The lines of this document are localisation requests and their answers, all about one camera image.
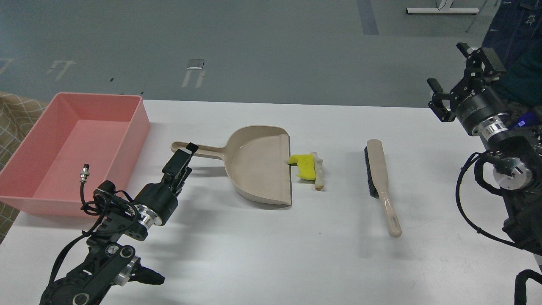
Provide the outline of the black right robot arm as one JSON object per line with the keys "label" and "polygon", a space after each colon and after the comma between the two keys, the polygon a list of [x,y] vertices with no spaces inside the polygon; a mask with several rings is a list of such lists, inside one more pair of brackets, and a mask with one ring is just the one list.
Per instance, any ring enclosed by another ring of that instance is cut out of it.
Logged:
{"label": "black right robot arm", "polygon": [[[459,172],[455,187],[459,212],[477,233],[541,257],[541,107],[513,119],[510,106],[492,89],[506,73],[494,50],[473,50],[463,42],[456,47],[466,59],[462,79],[449,92],[434,78],[427,83],[432,90],[428,106],[437,118],[458,119],[466,133],[480,137],[485,147],[484,152],[472,153]],[[463,210],[460,187],[471,166],[476,183],[503,199],[508,215],[503,232],[509,241],[478,227]]]}

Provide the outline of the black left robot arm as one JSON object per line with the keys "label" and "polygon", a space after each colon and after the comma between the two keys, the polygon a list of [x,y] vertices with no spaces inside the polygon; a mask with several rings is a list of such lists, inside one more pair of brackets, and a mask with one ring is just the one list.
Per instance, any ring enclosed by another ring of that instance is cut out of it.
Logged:
{"label": "black left robot arm", "polygon": [[[149,183],[135,198],[124,190],[116,189],[112,181],[103,181],[93,192],[93,199],[86,201],[84,187],[89,176],[85,164],[80,174],[81,209],[97,220],[89,230],[68,243],[56,258],[49,283],[39,303],[41,305],[98,305],[112,286],[128,282],[161,285],[164,277],[144,267],[136,250],[118,241],[126,235],[144,241],[152,226],[163,226],[179,205],[178,195],[191,173],[188,166],[198,146],[189,143],[178,149],[165,164],[163,177],[158,183]],[[57,278],[58,272],[70,249],[85,239],[88,254],[81,264]]]}

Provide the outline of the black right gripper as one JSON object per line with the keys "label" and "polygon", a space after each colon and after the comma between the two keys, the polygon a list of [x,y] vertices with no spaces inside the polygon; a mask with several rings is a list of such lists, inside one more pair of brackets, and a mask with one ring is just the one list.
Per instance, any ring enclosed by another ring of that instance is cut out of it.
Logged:
{"label": "black right gripper", "polygon": [[[492,137],[507,129],[510,113],[504,102],[489,86],[507,70],[492,48],[476,50],[467,43],[456,44],[466,59],[462,79],[451,92],[445,92],[435,78],[426,80],[432,90],[428,107],[443,123],[455,118],[469,136]],[[443,101],[451,103],[447,108]]]}

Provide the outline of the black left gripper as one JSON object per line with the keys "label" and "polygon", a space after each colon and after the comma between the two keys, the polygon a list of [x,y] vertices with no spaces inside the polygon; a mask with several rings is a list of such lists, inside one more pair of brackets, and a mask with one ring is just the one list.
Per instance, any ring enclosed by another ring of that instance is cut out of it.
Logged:
{"label": "black left gripper", "polygon": [[188,164],[198,149],[198,145],[188,143],[186,147],[175,150],[163,168],[163,174],[170,176],[172,180],[149,183],[138,193],[134,199],[134,207],[138,211],[140,225],[143,227],[164,226],[168,222],[178,207],[177,197],[186,179],[192,173]]}

